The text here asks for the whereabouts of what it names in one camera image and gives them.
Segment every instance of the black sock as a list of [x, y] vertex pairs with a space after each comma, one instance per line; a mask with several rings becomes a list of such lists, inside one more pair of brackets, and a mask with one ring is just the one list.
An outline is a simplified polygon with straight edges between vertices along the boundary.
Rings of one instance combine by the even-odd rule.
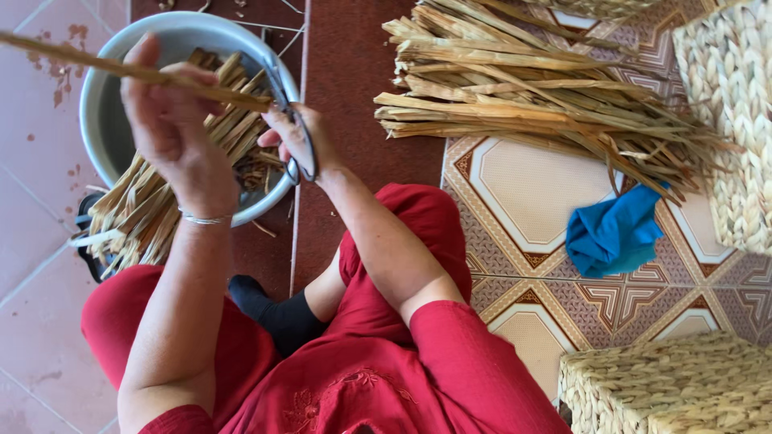
[[275, 303], [257, 280], [238, 274], [231, 278], [228, 291], [236, 306], [271, 334], [276, 350], [284, 358], [327, 329], [327, 323], [319, 321], [308, 307], [305, 290]]

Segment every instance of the woven storage box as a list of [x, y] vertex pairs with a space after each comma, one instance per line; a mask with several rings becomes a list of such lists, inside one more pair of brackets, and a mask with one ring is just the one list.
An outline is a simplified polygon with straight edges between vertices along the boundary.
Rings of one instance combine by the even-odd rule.
[[693, 113], [746, 149], [722, 152], [709, 185], [716, 238], [772, 255], [772, 8], [734, 5], [674, 31], [675, 57]]
[[772, 350], [728, 332], [560, 360], [574, 432], [772, 432]]
[[633, 16], [659, 0], [525, 0], [574, 15], [597, 19]]

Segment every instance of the hand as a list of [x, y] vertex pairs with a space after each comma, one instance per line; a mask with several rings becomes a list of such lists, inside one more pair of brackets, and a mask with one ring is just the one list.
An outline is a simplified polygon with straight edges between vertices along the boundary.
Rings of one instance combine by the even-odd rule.
[[[152, 67], [161, 53], [156, 37], [146, 34], [124, 62]], [[214, 73], [189, 63], [161, 70], [187, 76], [201, 84], [217, 85]], [[120, 86], [126, 115], [139, 153], [174, 190], [185, 211], [199, 219], [233, 214], [239, 187], [225, 151], [208, 138], [204, 119], [222, 114], [222, 106], [190, 91], [124, 78]]]
[[[337, 168], [343, 168], [344, 164], [335, 151], [335, 147], [327, 138], [327, 132], [322, 127], [322, 114], [316, 110], [311, 110], [301, 103], [291, 103], [293, 109], [303, 117], [306, 123], [311, 140], [313, 141], [313, 150], [317, 155], [317, 182], [324, 177], [325, 172]], [[290, 117], [279, 111], [276, 106], [271, 106], [268, 113], [262, 114], [262, 118], [270, 130], [261, 135], [257, 144], [260, 147], [279, 147], [279, 158], [281, 161], [288, 162], [290, 157], [294, 157], [297, 162], [308, 170], [313, 170], [311, 154], [306, 148], [306, 138], [300, 126], [295, 125]]]

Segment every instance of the silver bracelet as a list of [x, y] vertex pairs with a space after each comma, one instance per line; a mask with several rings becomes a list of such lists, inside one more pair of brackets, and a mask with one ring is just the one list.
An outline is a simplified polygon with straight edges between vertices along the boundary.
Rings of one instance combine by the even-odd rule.
[[199, 219], [195, 215], [193, 215], [192, 212], [185, 211], [184, 209], [182, 209], [181, 206], [178, 206], [177, 209], [179, 209], [180, 212], [182, 212], [183, 219], [199, 225], [219, 225], [221, 223], [230, 223], [231, 218], [233, 217], [233, 214], [229, 214], [229, 215], [224, 215], [222, 217], [217, 217], [214, 219]]

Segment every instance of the metal basin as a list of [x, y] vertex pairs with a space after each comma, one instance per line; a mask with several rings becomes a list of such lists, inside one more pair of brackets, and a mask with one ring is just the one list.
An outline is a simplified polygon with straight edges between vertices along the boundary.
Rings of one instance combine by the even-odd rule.
[[[99, 56], [123, 59], [145, 32], [155, 33], [161, 42], [161, 58], [157, 66], [184, 62], [195, 47], [218, 53], [222, 58], [235, 51], [245, 54], [242, 64], [248, 74], [262, 68], [271, 49], [260, 38], [234, 22], [198, 12], [165, 12], [153, 15], [121, 30], [100, 50]], [[287, 96], [300, 100], [300, 93], [289, 70], [279, 62]], [[120, 79], [91, 69], [86, 74], [80, 97], [80, 132], [89, 158], [104, 182], [112, 187], [129, 168], [134, 157], [134, 139], [120, 101]], [[289, 171], [296, 174], [291, 164]], [[292, 188], [290, 175], [275, 173], [270, 179], [271, 190], [242, 193], [239, 211], [233, 216], [233, 226], [243, 225], [271, 209]]]

